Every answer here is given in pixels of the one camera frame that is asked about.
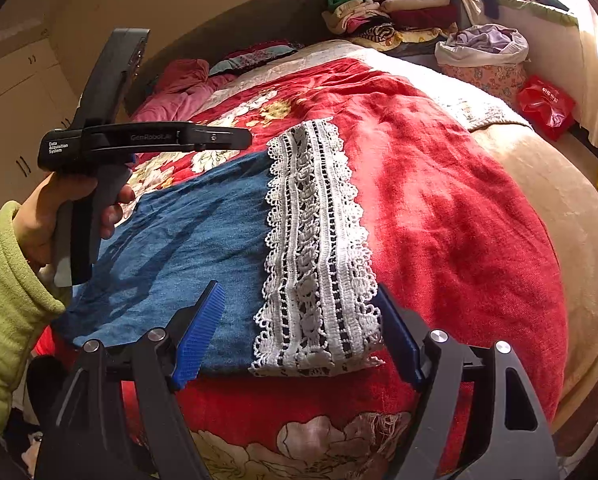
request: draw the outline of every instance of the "cabinet handle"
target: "cabinet handle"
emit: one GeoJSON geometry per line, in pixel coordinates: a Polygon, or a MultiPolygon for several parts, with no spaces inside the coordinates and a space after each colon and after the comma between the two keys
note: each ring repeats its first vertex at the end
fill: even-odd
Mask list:
{"type": "Polygon", "coordinates": [[[23,162],[23,163],[26,165],[26,169],[28,170],[28,174],[31,174],[31,173],[32,173],[32,171],[30,170],[30,166],[28,165],[28,162],[26,162],[26,159],[25,159],[25,158],[23,158],[21,155],[20,155],[20,159],[21,159],[21,160],[22,160],[22,162],[23,162]]]}
{"type": "Polygon", "coordinates": [[[28,175],[26,174],[26,172],[23,170],[22,165],[19,163],[18,160],[15,161],[15,163],[17,164],[17,166],[19,167],[20,170],[22,170],[23,176],[28,177],[28,175]]]}

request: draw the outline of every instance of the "metal screw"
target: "metal screw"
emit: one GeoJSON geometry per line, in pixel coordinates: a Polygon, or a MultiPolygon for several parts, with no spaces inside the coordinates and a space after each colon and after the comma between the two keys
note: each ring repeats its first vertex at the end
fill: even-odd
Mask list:
{"type": "Polygon", "coordinates": [[[161,341],[164,337],[166,337],[166,330],[162,328],[153,328],[150,332],[148,332],[148,339],[154,343],[161,341]]]}
{"type": "Polygon", "coordinates": [[[445,343],[448,341],[448,335],[443,330],[432,330],[430,338],[437,343],[445,343]]]}
{"type": "Polygon", "coordinates": [[[84,343],[84,351],[88,352],[89,354],[92,354],[97,350],[99,350],[99,341],[96,339],[89,339],[84,343]]]}
{"type": "Polygon", "coordinates": [[[509,354],[512,349],[512,347],[505,341],[497,341],[495,343],[495,348],[499,350],[502,354],[509,354]]]}

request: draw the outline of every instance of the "sleeve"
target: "sleeve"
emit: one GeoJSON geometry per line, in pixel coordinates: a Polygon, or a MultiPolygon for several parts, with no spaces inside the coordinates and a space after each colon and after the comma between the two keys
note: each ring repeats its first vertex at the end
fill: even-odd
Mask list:
{"type": "Polygon", "coordinates": [[[0,211],[0,434],[30,350],[46,325],[65,310],[39,281],[17,244],[12,218],[18,209],[16,202],[9,202],[0,211]]]}

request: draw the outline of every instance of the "fabric storage basket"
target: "fabric storage basket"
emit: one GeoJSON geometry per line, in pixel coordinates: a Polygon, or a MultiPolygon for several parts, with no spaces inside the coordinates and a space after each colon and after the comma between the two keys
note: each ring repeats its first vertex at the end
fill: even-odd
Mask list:
{"type": "Polygon", "coordinates": [[[516,95],[527,80],[523,62],[528,43],[514,28],[490,23],[451,34],[437,43],[441,71],[470,83],[516,107],[516,95]]]}

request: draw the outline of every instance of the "headboard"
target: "headboard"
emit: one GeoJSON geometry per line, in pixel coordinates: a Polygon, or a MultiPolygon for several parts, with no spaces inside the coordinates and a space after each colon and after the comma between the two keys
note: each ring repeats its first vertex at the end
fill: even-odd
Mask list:
{"type": "Polygon", "coordinates": [[[131,115],[141,105],[146,85],[173,59],[205,59],[212,66],[262,41],[308,45],[332,39],[321,18],[324,8],[324,0],[250,0],[215,16],[143,63],[124,99],[126,111],[131,115]]]}

